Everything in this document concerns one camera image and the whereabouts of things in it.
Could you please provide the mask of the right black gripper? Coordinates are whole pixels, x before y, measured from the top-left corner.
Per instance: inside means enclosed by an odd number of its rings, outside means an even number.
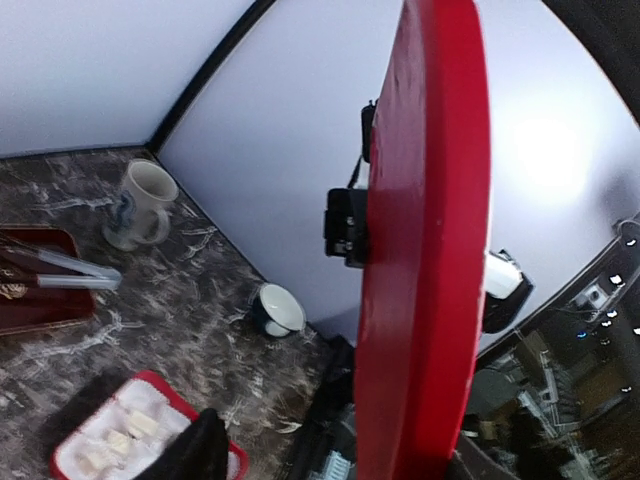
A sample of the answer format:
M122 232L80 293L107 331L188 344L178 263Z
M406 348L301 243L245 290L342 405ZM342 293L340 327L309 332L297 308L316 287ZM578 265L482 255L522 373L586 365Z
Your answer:
M366 189L334 188L327 194L325 255L343 258L350 268L363 268L368 260L367 200Z

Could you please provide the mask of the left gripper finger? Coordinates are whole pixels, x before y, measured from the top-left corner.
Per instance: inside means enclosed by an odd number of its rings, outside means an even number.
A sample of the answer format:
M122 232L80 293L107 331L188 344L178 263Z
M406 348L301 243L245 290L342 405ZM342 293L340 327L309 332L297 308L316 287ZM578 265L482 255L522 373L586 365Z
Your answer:
M135 480L225 480L228 450L225 423L208 408Z

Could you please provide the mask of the red box lid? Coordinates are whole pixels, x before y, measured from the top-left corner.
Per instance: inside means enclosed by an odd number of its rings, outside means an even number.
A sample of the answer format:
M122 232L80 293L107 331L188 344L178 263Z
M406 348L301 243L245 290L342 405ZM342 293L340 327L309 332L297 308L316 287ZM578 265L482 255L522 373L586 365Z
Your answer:
M407 1L371 149L354 382L361 479L445 475L481 331L489 196L476 6Z

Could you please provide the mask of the red box with liners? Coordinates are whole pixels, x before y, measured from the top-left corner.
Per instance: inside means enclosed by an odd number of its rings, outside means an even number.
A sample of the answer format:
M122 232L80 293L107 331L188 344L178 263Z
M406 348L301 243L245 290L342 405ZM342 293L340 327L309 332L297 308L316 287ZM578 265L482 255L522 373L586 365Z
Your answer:
M128 433L126 420L132 410L141 411L158 422L155 436L136 439ZM150 466L198 416L162 376L150 370L140 371L56 447L50 460L51 476L54 479L131 479ZM109 449L106 435L110 429L131 437L131 452L127 457ZM112 466L86 474L78 466L78 454L93 449L104 451Z

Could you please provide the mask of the metal tongs white handles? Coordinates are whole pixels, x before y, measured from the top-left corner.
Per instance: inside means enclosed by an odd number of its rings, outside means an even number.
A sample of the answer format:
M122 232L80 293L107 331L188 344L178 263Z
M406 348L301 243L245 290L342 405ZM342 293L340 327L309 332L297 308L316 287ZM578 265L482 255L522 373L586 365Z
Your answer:
M60 273L46 273L30 269L25 260L37 266L55 267ZM116 290L122 274L112 268L87 262L64 253L55 252L15 240L1 238L1 284L20 284L41 289Z

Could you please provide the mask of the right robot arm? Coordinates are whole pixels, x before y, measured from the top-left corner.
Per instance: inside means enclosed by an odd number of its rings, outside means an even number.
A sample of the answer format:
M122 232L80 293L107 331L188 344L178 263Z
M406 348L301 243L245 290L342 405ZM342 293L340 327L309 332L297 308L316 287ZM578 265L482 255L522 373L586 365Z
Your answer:
M366 189L333 188L327 193L323 238L325 255L341 257L346 266L362 269L370 251ZM534 285L519 265L502 250L485 255L485 304L482 331L505 330L531 295Z

